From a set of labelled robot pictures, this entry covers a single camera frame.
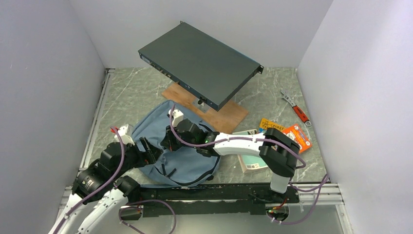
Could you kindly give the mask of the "blue student backpack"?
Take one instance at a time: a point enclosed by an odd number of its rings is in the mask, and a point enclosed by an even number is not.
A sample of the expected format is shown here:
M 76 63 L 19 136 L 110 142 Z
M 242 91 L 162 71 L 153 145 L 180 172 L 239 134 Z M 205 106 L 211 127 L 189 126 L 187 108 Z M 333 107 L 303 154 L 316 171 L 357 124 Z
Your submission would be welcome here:
M 213 176 L 220 165 L 220 157 L 205 157 L 194 148 L 181 147 L 176 151 L 169 151 L 161 146 L 166 136 L 166 127 L 169 125 L 168 112 L 175 102 L 166 100 L 152 109 L 134 127 L 131 134 L 136 146 L 143 149 L 141 137 L 162 151 L 154 164 L 141 167 L 139 170 L 151 180 L 164 186 L 193 187 Z

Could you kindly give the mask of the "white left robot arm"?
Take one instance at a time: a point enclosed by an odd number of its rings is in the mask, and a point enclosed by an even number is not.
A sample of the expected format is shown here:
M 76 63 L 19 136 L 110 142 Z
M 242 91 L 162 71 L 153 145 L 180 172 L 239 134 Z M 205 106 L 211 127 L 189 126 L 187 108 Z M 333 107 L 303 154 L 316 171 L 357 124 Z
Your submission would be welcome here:
M 100 158 L 79 173 L 50 233 L 90 234 L 108 212 L 141 199 L 140 184 L 124 173 L 154 164 L 163 150 L 144 137 L 139 140 L 143 151 L 133 142 L 112 142 L 101 152 Z

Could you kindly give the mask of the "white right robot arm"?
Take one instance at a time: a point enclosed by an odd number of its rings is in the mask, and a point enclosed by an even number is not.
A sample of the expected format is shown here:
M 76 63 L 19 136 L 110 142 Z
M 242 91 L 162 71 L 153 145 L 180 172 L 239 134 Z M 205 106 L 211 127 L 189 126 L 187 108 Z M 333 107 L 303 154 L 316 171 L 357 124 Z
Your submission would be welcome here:
M 294 176 L 300 146 L 275 128 L 252 135 L 229 135 L 212 131 L 184 119 L 175 127 L 166 127 L 161 146 L 168 150 L 192 147 L 206 157 L 249 155 L 261 158 L 272 171 L 269 198 L 281 202 L 287 196 L 287 187 Z

